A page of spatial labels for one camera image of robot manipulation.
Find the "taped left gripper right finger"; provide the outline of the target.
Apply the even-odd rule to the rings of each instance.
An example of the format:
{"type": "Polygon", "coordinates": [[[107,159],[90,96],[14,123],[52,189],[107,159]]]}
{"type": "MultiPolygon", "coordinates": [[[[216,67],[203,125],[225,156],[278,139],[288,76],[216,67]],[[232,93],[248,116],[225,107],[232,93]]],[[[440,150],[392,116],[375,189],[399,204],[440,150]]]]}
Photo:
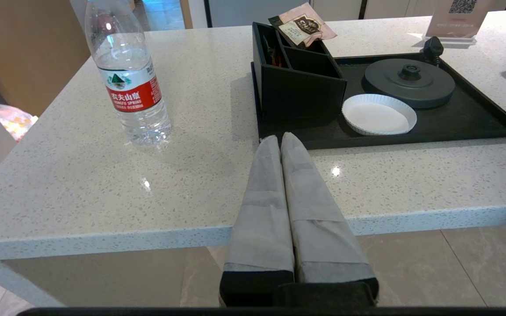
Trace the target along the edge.
{"type": "Polygon", "coordinates": [[[361,283],[376,303],[374,270],[309,152],[293,133],[283,135],[281,161],[296,279],[302,284],[361,283]]]}

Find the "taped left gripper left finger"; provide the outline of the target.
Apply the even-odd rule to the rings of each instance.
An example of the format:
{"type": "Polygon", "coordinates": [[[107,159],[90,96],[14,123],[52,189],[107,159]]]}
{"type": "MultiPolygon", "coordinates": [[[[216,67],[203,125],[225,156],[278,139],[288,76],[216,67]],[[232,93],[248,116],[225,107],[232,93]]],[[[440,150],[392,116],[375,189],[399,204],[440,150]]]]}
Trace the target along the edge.
{"type": "Polygon", "coordinates": [[[224,307],[272,306],[276,288],[295,281],[295,258],[276,136],[255,152],[219,285],[224,307]]]}

